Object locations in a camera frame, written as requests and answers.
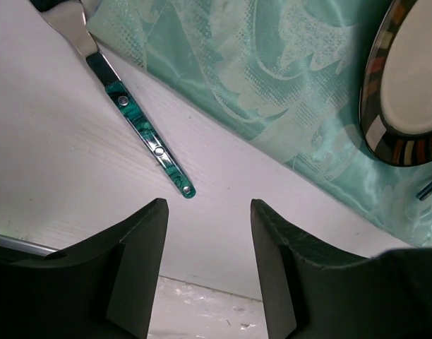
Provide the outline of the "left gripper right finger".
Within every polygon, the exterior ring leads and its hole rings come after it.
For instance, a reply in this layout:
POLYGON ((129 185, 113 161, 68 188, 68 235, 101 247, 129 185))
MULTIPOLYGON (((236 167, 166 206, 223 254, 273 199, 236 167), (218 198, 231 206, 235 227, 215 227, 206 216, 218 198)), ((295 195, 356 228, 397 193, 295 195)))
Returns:
POLYGON ((259 199, 251 232, 270 338, 432 338, 432 248, 364 258, 259 199))

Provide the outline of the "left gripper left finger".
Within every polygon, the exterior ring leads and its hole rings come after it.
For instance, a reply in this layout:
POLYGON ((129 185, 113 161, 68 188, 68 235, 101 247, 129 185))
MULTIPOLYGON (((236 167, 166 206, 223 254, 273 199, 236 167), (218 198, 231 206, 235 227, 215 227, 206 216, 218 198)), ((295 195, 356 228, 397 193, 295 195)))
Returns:
POLYGON ((146 338, 168 217, 157 198, 61 250, 0 235, 0 338, 146 338))

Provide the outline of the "silver table knife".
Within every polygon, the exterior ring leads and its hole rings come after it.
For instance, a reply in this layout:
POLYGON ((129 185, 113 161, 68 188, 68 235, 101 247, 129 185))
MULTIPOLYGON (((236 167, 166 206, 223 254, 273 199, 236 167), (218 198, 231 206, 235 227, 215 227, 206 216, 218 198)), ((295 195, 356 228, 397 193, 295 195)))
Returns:
POLYGON ((417 195, 416 198, 420 201, 426 200, 432 194, 432 181, 427 184, 417 195))

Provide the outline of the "dark rimmed cream plate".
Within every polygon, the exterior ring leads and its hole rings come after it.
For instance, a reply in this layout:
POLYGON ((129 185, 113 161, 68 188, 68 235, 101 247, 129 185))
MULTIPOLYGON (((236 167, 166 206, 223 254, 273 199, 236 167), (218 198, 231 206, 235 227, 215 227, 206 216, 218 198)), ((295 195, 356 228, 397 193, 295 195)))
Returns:
POLYGON ((368 56, 359 122, 378 160, 432 162, 432 1, 390 5, 368 56))

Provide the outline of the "green patterned cloth napkin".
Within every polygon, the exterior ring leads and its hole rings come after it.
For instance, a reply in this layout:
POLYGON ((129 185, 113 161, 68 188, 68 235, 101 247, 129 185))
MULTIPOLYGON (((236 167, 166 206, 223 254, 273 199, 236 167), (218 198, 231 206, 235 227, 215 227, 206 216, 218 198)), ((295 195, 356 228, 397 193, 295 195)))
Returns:
POLYGON ((361 73, 389 1, 101 1, 88 30, 376 227, 432 245, 432 163, 376 160, 361 73))

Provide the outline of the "fork with teal handle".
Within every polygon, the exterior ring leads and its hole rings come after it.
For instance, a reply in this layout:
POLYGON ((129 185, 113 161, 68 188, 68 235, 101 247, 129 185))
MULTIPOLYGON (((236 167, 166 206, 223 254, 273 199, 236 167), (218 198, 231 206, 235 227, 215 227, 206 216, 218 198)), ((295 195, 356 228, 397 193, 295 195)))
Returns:
POLYGON ((31 1, 30 3, 42 19, 64 37, 85 60, 88 68, 104 87, 107 96, 180 194, 187 199, 193 198, 196 195, 195 186, 88 32, 82 2, 31 1))

